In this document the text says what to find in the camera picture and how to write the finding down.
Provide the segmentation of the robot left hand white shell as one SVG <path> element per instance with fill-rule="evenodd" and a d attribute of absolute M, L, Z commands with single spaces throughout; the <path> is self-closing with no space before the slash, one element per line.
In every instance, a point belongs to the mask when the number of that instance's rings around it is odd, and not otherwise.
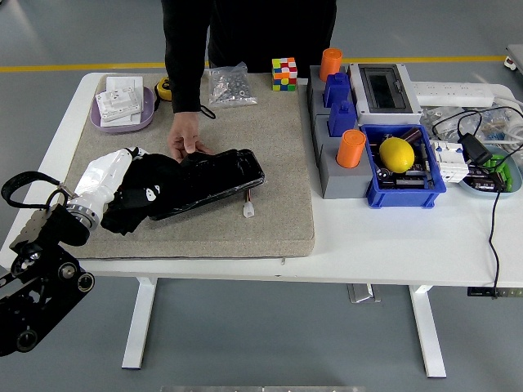
<path fill-rule="evenodd" d="M 160 195 L 158 185 L 138 185 L 118 190 L 127 171 L 148 153 L 139 148 L 124 148 L 91 161 L 82 174 L 75 196 L 68 202 L 67 210 L 87 218 L 101 218 L 108 209 L 132 210 L 150 207 Z"/>

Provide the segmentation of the person's right hand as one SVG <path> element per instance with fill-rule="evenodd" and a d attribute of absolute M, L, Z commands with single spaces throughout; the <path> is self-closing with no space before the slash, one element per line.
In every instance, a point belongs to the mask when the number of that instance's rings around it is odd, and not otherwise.
<path fill-rule="evenodd" d="M 212 151 L 200 140 L 199 117 L 196 112 L 175 113 L 167 138 L 172 157 L 181 162 L 195 152 L 210 154 Z"/>

